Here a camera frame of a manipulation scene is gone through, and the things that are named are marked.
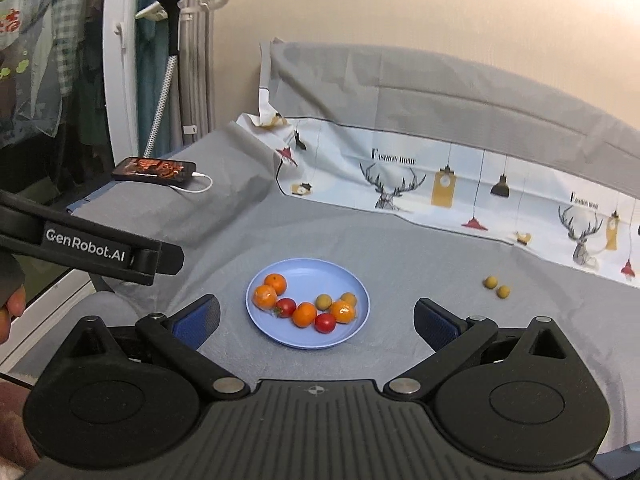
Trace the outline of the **person's left hand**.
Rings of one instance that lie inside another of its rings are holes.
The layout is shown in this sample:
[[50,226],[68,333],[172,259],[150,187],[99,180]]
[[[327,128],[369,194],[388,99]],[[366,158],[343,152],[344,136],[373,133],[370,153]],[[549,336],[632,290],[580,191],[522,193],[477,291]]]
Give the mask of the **person's left hand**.
[[20,318],[26,308],[25,274],[17,260],[7,252],[1,253],[0,341],[10,336],[11,322]]

